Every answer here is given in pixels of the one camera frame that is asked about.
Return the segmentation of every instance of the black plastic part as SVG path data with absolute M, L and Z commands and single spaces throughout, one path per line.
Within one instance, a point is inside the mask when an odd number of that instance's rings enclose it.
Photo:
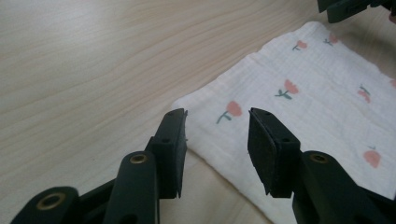
M 181 195 L 187 150 L 186 117 L 187 111 L 184 109 L 168 112 L 145 149 L 153 153 L 157 159 L 160 199 L 174 199 L 177 194 L 179 197 Z
M 327 8 L 333 4 L 336 4 L 339 0 L 318 0 L 319 12 L 326 11 Z
M 66 224 L 79 223 L 78 192 L 70 187 L 47 189 L 30 200 L 11 224 Z
M 82 195 L 79 203 L 79 212 L 83 214 L 83 224 L 102 223 L 105 217 L 107 202 L 110 199 L 115 179 Z
M 342 0 L 327 8 L 329 23 L 343 21 L 365 10 L 372 0 Z
M 156 159 L 148 151 L 124 157 L 107 204 L 104 224 L 159 223 Z
M 303 153 L 299 176 L 319 223 L 390 223 L 333 157 L 317 151 Z M 298 210 L 294 213 L 296 218 L 306 217 Z
M 353 15 L 356 15 L 368 6 L 383 6 L 391 9 L 396 0 L 318 0 L 318 10 L 323 12 L 327 10 L 329 23 L 343 21 Z
M 396 198 L 392 201 L 391 199 L 385 198 L 384 196 L 376 194 L 368 189 L 361 189 L 375 204 L 384 217 L 390 220 L 391 223 L 396 223 Z
M 273 114 L 250 109 L 247 150 L 265 192 L 290 198 L 301 156 L 300 141 Z

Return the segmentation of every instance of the light wood surface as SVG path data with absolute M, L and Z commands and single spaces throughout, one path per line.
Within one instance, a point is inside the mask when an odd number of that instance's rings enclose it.
M 388 14 L 329 24 L 314 0 L 0 1 L 0 223 L 44 189 L 114 178 L 172 102 L 307 21 L 396 77 Z M 161 221 L 270 223 L 191 152 Z

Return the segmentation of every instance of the muslin cloth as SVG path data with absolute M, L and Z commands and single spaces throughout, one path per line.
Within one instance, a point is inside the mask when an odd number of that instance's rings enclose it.
M 284 34 L 216 80 L 176 100 L 189 111 L 189 149 L 275 223 L 295 223 L 291 199 L 266 196 L 248 155 L 248 111 L 270 111 L 301 151 L 335 157 L 354 181 L 396 192 L 396 80 L 348 49 L 319 22 Z

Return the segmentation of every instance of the wooden table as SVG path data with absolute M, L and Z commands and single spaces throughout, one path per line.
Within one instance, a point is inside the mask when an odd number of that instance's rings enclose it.
M 83 194 L 114 178 L 172 102 L 307 21 L 396 77 L 388 14 L 329 24 L 314 0 L 1 1 L 0 223 L 44 189 Z M 161 220 L 270 223 L 190 151 L 182 198 L 161 202 Z

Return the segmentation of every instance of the floral fabric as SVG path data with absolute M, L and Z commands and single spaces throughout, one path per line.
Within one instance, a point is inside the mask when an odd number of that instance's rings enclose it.
M 335 157 L 355 182 L 394 198 L 396 80 L 348 49 L 318 22 L 273 39 L 198 91 L 175 101 L 189 110 L 188 147 L 275 223 L 295 223 L 291 200 L 265 196 L 248 155 L 251 107 L 276 115 L 301 151 Z

